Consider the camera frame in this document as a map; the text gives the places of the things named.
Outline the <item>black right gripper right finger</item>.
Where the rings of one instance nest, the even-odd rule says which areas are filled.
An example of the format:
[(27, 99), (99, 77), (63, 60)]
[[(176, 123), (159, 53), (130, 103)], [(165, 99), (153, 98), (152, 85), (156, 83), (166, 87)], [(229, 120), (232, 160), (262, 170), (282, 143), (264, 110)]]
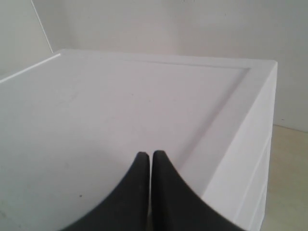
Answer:
[(161, 150), (153, 154), (152, 221), (155, 231), (242, 230), (208, 206)]

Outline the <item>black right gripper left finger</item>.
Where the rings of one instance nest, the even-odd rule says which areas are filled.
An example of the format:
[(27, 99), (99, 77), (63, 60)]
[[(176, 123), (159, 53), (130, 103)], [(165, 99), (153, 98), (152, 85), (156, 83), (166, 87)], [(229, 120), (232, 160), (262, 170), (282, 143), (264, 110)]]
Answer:
[(65, 231), (144, 231), (149, 207), (150, 158), (136, 154), (114, 190)]

